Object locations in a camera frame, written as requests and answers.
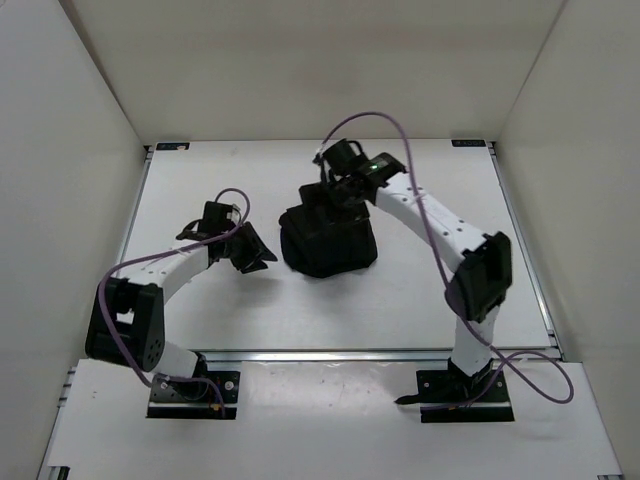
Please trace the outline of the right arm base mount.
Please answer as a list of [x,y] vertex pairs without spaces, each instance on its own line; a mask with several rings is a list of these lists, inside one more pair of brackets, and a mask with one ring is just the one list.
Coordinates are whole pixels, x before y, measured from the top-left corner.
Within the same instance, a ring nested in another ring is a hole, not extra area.
[[513,422],[511,399],[505,375],[493,373],[464,393],[446,370],[418,370],[417,392],[397,398],[402,407],[417,405],[422,423],[493,423]]

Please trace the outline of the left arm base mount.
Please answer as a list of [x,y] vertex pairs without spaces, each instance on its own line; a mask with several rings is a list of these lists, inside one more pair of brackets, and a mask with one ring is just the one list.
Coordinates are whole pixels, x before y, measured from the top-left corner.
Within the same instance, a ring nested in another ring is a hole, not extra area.
[[241,371],[238,367],[211,367],[201,372],[214,383],[174,382],[154,378],[146,417],[149,419],[223,420],[237,417]]

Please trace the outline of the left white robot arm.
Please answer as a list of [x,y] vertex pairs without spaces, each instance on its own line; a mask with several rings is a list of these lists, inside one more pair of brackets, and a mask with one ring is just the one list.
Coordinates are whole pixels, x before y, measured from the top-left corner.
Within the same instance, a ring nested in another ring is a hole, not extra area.
[[188,398],[208,389],[209,373],[198,365],[193,351],[168,343],[165,305],[182,287],[215,263],[228,260],[242,274],[268,268],[276,255],[261,240],[251,223],[225,221],[221,227],[201,228],[188,223],[172,248],[127,261],[116,268],[140,263],[129,276],[108,274],[97,288],[85,340],[85,353],[93,359],[131,368],[142,383],[151,385],[149,373],[166,379]]

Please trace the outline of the black pleated skirt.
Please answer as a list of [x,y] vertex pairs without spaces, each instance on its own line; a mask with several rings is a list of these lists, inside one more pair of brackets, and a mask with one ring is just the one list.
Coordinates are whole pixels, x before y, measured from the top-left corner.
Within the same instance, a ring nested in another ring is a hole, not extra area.
[[300,204],[279,218],[285,263],[308,277],[323,279],[370,267],[378,258],[369,210]]

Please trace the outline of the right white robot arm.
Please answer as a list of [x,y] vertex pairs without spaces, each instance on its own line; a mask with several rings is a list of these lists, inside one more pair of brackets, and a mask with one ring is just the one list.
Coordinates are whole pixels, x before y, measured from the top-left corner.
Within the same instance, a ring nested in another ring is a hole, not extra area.
[[470,401],[482,394],[496,377],[495,323],[513,280],[509,237],[466,223],[388,153],[325,152],[313,162],[319,181],[301,186],[300,204],[279,219],[287,264],[314,278],[367,268],[377,256],[367,208],[389,214],[431,248],[456,315],[442,398]]

